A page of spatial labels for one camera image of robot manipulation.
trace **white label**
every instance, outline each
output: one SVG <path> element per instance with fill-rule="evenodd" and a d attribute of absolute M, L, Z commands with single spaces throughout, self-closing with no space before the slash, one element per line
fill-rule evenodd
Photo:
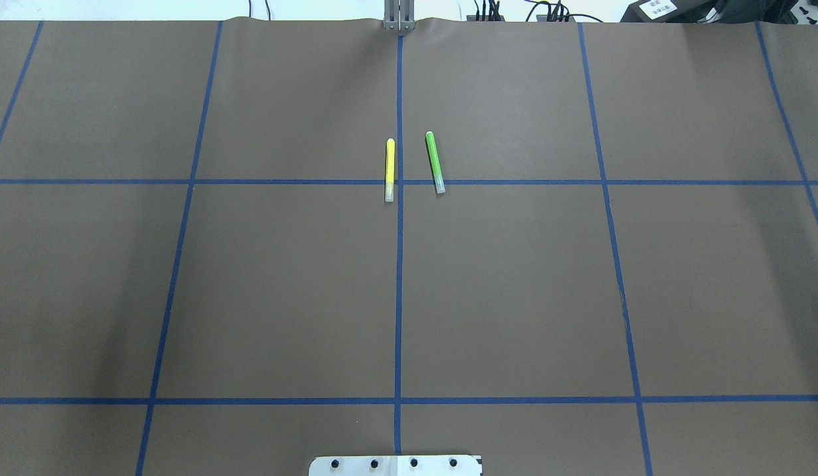
<path fill-rule="evenodd" d="M 647 3 L 642 3 L 639 7 L 641 7 L 641 11 L 647 13 L 650 19 L 663 17 L 677 10 L 676 5 L 671 0 L 650 0 Z"/>

